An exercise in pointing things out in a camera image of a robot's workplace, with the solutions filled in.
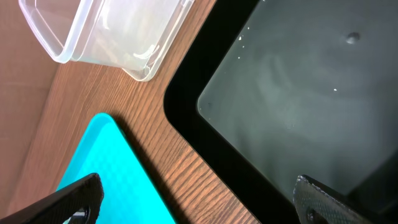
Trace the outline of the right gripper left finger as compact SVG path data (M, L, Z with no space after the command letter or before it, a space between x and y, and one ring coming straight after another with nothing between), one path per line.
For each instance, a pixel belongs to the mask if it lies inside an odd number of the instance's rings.
M104 190L100 176L89 174L1 219L1 223L96 223Z

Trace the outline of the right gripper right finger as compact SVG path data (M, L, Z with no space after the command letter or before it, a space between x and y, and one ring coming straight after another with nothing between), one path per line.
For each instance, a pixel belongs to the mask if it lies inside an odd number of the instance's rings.
M293 204L300 223L390 223L382 215L366 210L345 196L307 176L299 175L294 188Z

